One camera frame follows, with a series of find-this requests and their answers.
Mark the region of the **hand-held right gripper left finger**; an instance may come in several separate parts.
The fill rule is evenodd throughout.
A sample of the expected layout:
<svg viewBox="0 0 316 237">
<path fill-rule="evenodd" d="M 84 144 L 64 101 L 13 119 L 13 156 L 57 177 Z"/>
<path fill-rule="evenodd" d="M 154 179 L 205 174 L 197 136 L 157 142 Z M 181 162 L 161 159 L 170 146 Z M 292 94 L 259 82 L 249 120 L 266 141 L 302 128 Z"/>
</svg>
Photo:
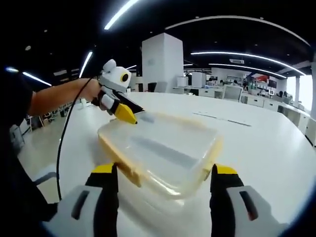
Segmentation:
<svg viewBox="0 0 316 237">
<path fill-rule="evenodd" d="M 59 201 L 45 230 L 52 237 L 116 237 L 118 171 L 115 163 L 96 167 L 84 185 Z"/>
</svg>

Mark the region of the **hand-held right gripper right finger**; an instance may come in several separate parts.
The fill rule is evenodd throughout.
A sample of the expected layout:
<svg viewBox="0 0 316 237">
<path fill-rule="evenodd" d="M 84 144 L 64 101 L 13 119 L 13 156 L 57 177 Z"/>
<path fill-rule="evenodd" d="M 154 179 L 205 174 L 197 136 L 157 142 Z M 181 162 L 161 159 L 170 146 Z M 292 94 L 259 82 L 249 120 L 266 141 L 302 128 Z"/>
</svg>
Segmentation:
<svg viewBox="0 0 316 237">
<path fill-rule="evenodd" d="M 269 203 L 233 168 L 213 165 L 210 193 L 212 237 L 277 237 L 284 230 Z"/>
</svg>

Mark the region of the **person's left hand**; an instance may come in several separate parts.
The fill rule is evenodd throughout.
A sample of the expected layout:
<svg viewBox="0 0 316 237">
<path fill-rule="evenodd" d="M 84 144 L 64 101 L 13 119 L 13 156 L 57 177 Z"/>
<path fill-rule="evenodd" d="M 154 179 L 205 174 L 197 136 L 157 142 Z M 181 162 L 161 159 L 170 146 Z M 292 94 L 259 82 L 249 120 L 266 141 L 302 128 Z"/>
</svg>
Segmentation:
<svg viewBox="0 0 316 237">
<path fill-rule="evenodd" d="M 101 90 L 99 81 L 96 79 L 84 78 L 82 79 L 82 83 L 83 85 L 85 85 L 85 87 L 81 93 L 81 97 L 89 102 L 92 102 L 94 99 L 97 99 L 98 94 Z"/>
</svg>

